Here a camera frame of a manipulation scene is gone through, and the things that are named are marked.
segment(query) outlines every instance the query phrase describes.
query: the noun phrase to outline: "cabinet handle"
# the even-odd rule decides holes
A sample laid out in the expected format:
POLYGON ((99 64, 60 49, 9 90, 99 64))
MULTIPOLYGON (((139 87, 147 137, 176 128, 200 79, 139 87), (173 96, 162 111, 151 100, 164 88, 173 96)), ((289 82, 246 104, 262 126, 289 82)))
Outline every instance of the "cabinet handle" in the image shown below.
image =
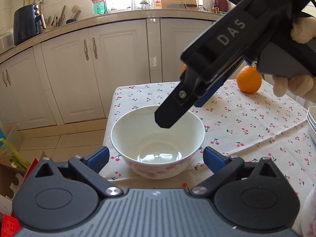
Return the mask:
POLYGON ((83 40, 83 46, 84 46, 84 53, 86 54, 86 60, 89 60, 89 56, 88 56, 88 47, 87 47, 87 41, 86 39, 83 40))
POLYGON ((8 87, 7 83, 4 80, 4 73, 3 73, 3 71, 2 71, 2 79, 3 79, 3 82, 5 83, 5 86, 8 87))
POLYGON ((97 54, 97 45, 95 44, 95 38, 92 38, 92 42, 93 42, 94 56, 97 59, 98 58, 98 54, 97 54))
POLYGON ((11 85, 11 82, 10 82, 10 80, 9 80, 9 76, 8 76, 8 71, 7 71, 7 70, 5 70, 5 72, 7 73, 7 81, 9 82, 9 85, 11 85))

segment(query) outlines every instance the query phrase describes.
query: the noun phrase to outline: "orange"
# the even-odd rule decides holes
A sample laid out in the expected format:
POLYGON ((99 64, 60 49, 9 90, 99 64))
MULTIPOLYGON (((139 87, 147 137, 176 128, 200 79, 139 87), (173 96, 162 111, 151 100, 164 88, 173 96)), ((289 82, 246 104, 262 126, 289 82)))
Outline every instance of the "orange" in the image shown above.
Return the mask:
POLYGON ((183 68, 180 71, 180 75, 182 75, 182 73, 186 70, 186 64, 183 65, 183 68))
POLYGON ((260 89, 262 78, 256 67, 245 66, 237 74, 236 82, 242 92, 254 93, 260 89))

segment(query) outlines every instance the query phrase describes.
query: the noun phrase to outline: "table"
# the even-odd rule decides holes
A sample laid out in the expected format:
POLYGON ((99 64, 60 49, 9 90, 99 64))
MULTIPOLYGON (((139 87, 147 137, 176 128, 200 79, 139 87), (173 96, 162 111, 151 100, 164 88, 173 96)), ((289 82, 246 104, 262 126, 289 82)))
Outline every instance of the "table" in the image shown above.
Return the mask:
MULTIPOLYGON (((205 141, 192 163, 181 174, 150 180, 130 170, 111 144, 113 124, 130 110, 161 104, 177 82, 119 87, 113 96, 103 145, 110 149, 110 161, 100 175, 124 190, 141 188, 191 188, 212 175, 203 164, 203 148, 211 146, 224 155, 238 155, 245 161, 271 157, 297 193, 301 208, 316 183, 316 145, 307 129, 307 110, 287 95, 277 98, 263 80, 260 90, 245 94, 236 80, 225 84, 202 107, 190 109, 204 123, 205 141)), ((293 229, 301 235, 300 214, 293 229)))

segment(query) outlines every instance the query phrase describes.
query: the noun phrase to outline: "plastic bag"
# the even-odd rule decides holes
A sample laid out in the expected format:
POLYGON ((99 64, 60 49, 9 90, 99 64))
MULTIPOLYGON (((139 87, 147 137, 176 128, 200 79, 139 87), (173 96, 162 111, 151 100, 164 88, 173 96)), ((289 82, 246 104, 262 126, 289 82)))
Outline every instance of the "plastic bag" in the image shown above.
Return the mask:
POLYGON ((3 142, 3 145, 0 147, 0 155, 10 157, 12 167, 24 170, 27 170, 30 167, 31 163, 22 158, 13 144, 4 138, 0 138, 0 142, 3 142))

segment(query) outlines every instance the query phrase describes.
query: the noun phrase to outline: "human hand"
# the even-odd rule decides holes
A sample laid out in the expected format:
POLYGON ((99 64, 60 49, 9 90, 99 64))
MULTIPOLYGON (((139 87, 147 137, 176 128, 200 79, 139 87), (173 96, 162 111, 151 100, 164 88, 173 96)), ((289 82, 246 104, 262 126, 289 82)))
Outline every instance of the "human hand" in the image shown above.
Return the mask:
MULTIPOLYGON (((300 18, 293 23, 291 31, 292 40, 298 43, 307 43, 316 38, 316 18, 300 18)), ((272 76, 274 81, 273 92, 277 97, 283 96, 287 90, 292 94, 316 102, 316 77, 299 75, 291 79, 272 76)))

